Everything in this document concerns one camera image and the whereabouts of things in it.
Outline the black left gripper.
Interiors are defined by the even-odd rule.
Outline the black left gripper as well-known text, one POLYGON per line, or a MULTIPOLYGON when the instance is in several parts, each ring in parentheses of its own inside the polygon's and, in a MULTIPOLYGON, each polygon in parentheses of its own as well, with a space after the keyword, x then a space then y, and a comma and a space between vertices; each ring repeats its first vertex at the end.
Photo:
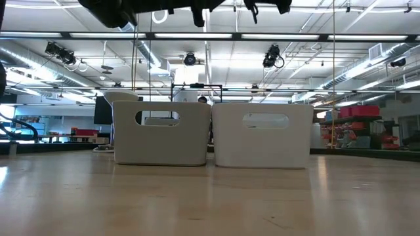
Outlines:
POLYGON ((168 14, 174 14, 175 9, 189 7, 194 25, 197 27, 204 27, 205 20, 202 16, 202 11, 208 9, 210 12, 222 4, 224 0, 138 0, 137 12, 155 12, 159 10, 166 10, 168 14))

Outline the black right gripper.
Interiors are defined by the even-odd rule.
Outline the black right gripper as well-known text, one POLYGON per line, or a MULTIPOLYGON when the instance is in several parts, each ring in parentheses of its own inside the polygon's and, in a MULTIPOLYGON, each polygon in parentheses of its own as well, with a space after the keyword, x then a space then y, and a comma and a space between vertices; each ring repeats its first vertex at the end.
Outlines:
POLYGON ((257 23, 257 16, 259 9, 257 3, 275 5, 280 14, 285 14, 290 11, 292 0, 243 0, 247 10, 250 10, 253 15, 254 23, 257 23))

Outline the black LED light bar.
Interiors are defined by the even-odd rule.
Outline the black LED light bar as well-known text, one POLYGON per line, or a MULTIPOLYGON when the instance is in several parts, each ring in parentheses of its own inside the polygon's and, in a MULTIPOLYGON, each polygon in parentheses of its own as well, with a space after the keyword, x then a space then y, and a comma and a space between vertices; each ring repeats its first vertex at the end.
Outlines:
POLYGON ((313 33, 186 33, 186 32, 69 32, 0 31, 0 39, 58 39, 128 41, 279 41, 319 43, 420 43, 420 35, 313 34, 313 33))

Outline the dark storage shelf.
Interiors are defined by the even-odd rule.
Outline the dark storage shelf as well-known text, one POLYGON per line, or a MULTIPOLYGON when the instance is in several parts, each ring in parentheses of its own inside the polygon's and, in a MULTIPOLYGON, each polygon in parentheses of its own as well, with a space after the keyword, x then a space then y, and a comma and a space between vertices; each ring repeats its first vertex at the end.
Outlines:
POLYGON ((397 150, 398 124, 381 116, 355 116, 320 123, 321 139, 328 149, 397 150))

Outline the red storage bins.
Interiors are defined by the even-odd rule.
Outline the red storage bins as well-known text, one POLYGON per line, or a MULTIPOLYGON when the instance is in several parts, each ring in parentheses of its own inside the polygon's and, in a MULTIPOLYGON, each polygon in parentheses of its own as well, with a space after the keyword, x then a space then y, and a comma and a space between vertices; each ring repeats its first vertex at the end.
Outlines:
POLYGON ((350 106, 340 109, 339 117, 375 117, 379 116, 379 106, 350 106))

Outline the white cylinder container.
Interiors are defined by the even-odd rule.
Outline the white cylinder container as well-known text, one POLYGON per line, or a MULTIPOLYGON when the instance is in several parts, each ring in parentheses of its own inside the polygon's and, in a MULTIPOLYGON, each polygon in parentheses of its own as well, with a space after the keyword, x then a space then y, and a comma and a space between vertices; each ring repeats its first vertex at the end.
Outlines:
POLYGON ((323 148, 322 137, 321 137, 321 126, 318 123, 314 123, 311 127, 310 148, 311 149, 323 148))

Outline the black monitor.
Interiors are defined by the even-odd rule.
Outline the black monitor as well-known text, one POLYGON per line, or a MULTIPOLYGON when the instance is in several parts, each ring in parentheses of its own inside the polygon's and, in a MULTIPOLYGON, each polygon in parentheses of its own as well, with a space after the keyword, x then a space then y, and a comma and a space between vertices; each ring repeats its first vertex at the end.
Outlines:
POLYGON ((96 103, 94 107, 94 124, 112 124, 112 107, 103 96, 96 97, 96 103))

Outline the white plastic bin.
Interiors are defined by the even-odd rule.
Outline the white plastic bin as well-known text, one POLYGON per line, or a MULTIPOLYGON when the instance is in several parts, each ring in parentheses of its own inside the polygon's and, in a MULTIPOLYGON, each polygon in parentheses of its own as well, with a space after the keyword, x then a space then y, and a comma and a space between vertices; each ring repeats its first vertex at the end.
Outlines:
POLYGON ((212 107, 215 164, 230 168, 306 168, 313 107, 222 103, 212 107))
POLYGON ((202 166, 206 163, 211 106, 199 102, 115 101, 114 160, 122 165, 202 166), (172 111, 174 125, 140 125, 140 111, 172 111))

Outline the red box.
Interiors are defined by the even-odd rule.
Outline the red box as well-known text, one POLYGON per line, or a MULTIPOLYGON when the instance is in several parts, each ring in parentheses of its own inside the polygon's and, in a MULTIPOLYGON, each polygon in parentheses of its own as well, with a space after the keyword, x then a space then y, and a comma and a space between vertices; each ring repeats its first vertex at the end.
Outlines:
POLYGON ((71 128, 72 136, 95 136, 98 133, 99 131, 95 129, 82 129, 82 128, 77 128, 77 127, 71 128))

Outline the silver ventilation duct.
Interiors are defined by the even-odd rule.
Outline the silver ventilation duct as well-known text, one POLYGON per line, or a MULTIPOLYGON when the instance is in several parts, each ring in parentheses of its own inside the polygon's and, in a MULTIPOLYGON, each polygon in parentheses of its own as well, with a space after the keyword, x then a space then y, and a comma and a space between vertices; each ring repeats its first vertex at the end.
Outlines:
POLYGON ((144 63, 148 66, 148 73, 158 77, 168 77, 171 74, 170 63, 168 61, 156 56, 150 49, 150 42, 140 39, 140 32, 131 23, 127 23, 122 28, 119 28, 122 33, 133 34, 132 44, 136 48, 135 52, 139 52, 144 63))
POLYGON ((420 43, 378 43, 368 50, 367 56, 324 79, 317 89, 329 90, 335 85, 353 79, 374 67, 403 59, 418 47, 420 47, 420 43))
POLYGON ((43 58, 42 56, 17 45, 5 41, 0 43, 0 59, 4 59, 7 67, 26 68, 40 75, 42 79, 66 78, 82 87, 99 87, 98 83, 90 81, 64 66, 43 58))

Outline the black aluminium table frame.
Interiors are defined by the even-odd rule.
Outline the black aluminium table frame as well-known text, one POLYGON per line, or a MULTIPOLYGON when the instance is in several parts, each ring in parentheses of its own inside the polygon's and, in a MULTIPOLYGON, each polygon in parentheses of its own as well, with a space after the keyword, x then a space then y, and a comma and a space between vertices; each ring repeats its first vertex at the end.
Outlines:
MULTIPOLYGON (((17 153, 45 153, 57 151, 81 151, 93 149, 96 144, 18 144, 17 153)), ((311 155, 346 155, 409 161, 420 163, 420 151, 393 151, 376 149, 310 149, 311 155)))

